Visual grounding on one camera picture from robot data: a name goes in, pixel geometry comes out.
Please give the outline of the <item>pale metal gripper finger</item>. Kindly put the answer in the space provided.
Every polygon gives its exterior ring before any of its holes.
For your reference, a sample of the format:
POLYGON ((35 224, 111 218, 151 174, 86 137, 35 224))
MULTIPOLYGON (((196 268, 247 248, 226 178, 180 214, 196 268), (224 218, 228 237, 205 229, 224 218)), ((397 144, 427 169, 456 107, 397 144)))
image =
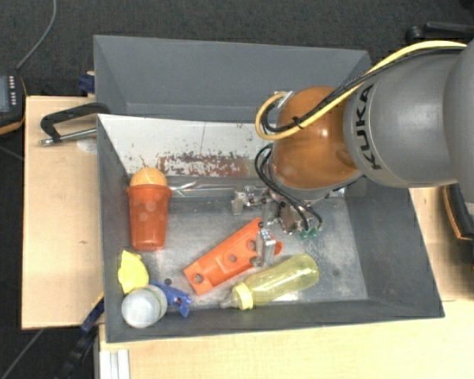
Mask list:
POLYGON ((256 237, 256 252, 258 267, 263 267, 273 263, 275 257, 277 241, 272 236, 270 230, 261 229, 256 237))
POLYGON ((234 216, 240 215, 245 208, 253 208, 263 203, 266 188, 260 186, 244 186, 234 192, 231 200, 231 212, 234 216))

